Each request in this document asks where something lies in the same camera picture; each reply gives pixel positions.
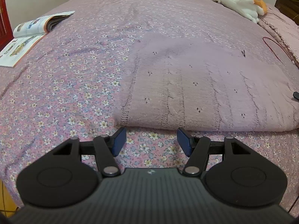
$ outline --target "magazine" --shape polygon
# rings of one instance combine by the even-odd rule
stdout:
[[[20,59],[56,24],[74,12],[56,13],[19,24],[13,31],[14,39],[0,51],[0,66],[15,67]]]

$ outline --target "stuffed animal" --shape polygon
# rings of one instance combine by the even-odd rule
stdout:
[[[258,15],[264,15],[267,12],[266,4],[260,0],[212,0],[221,3],[225,7],[239,13],[241,16],[258,23]]]

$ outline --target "red chair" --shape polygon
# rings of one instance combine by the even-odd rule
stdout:
[[[0,51],[13,39],[5,0],[0,0]]]

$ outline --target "red string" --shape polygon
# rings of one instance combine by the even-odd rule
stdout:
[[[281,45],[279,44],[279,43],[277,43],[276,41],[274,41],[273,39],[270,39],[270,38],[268,38],[268,37],[263,37],[263,41],[265,42],[265,44],[269,47],[269,49],[273,52],[273,54],[276,56],[276,58],[282,63],[282,61],[278,58],[278,56],[275,54],[275,52],[271,49],[271,47],[267,44],[267,42],[265,41],[265,39],[268,39],[268,40],[271,40],[271,41],[273,41],[275,44],[277,44],[284,52],[285,52],[285,50],[283,49],[283,47],[281,47]],[[286,53],[285,52],[285,54],[290,58],[290,60],[291,61],[293,61],[292,60],[292,58],[288,55],[288,53]]]

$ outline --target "floor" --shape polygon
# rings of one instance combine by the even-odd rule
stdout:
[[[17,210],[17,206],[13,202],[10,194],[8,193],[8,191],[2,181],[1,181],[0,189],[1,189],[1,199],[2,199],[0,201],[0,211],[6,217],[10,217]]]

